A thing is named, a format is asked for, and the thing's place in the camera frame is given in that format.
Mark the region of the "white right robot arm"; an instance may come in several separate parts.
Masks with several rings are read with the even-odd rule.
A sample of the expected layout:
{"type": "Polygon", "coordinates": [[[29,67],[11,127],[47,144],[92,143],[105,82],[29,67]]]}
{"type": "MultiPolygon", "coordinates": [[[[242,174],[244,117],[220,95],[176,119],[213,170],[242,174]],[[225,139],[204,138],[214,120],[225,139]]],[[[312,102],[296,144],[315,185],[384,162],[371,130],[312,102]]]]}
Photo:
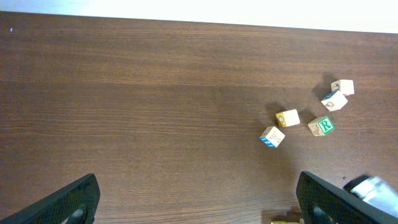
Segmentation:
{"type": "Polygon", "coordinates": [[[397,218],[397,192],[380,177],[364,174],[349,181],[343,188],[362,201],[397,218]]]}

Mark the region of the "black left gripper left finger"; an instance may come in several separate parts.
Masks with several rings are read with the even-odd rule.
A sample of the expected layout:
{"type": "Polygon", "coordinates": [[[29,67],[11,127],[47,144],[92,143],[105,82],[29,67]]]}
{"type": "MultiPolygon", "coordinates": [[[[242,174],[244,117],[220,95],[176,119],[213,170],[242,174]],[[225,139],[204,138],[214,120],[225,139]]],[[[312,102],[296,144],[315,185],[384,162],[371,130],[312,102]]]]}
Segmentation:
{"type": "Polygon", "coordinates": [[[94,174],[87,174],[1,223],[93,223],[100,200],[94,174]]]}

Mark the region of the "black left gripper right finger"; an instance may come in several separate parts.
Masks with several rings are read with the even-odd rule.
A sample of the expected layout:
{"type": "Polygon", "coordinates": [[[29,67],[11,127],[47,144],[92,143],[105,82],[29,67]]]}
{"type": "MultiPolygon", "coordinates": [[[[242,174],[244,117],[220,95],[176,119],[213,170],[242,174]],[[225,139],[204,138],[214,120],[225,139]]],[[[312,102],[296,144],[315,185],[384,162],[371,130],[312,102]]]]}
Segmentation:
{"type": "Polygon", "coordinates": [[[305,223],[393,223],[394,217],[303,171],[296,195],[305,223]]]}

